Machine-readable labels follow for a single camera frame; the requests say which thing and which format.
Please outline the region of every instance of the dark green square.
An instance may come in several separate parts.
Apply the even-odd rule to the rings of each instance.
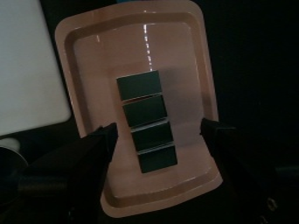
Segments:
[[[138,155],[142,173],[152,172],[168,166],[178,165],[175,147],[168,146]]]
[[[120,77],[116,84],[123,101],[163,92],[158,71]]]
[[[150,97],[124,105],[126,119],[130,127],[152,123],[167,117],[164,98],[162,95]]]
[[[171,125],[168,122],[160,122],[132,130],[132,138],[138,151],[144,151],[159,145],[168,144],[174,141]]]

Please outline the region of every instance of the dark background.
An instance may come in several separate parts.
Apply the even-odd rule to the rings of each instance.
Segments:
[[[198,0],[210,45],[219,120],[250,135],[299,146],[298,11],[295,1]],[[115,4],[111,0],[42,0],[56,51],[58,23],[72,15]],[[47,151],[79,138],[74,117],[62,124],[11,135],[32,162]],[[227,187],[198,199],[103,223],[236,223]]]

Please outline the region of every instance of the pink plastic tray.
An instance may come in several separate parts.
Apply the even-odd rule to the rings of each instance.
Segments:
[[[102,206],[112,217],[171,207],[215,189],[218,167],[200,136],[202,118],[218,120],[202,11],[190,1],[120,3],[62,21],[56,30],[72,108],[84,137],[116,122],[119,140]],[[146,174],[116,78],[158,70],[172,125],[178,165]]]

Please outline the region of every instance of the black holder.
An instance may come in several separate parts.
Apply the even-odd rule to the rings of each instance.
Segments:
[[[99,223],[99,198],[116,142],[112,123],[39,158],[18,177],[19,199],[4,223]]]
[[[200,134],[238,202],[240,223],[299,223],[299,151],[208,119]]]

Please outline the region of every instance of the molded tray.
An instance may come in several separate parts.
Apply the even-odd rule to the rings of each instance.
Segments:
[[[218,120],[202,11],[190,1],[120,3],[79,14],[56,30],[70,97],[84,137],[116,122],[119,140],[102,206],[112,217],[171,207],[215,189],[218,167],[200,136]],[[118,78],[158,70],[178,165],[140,172]]]

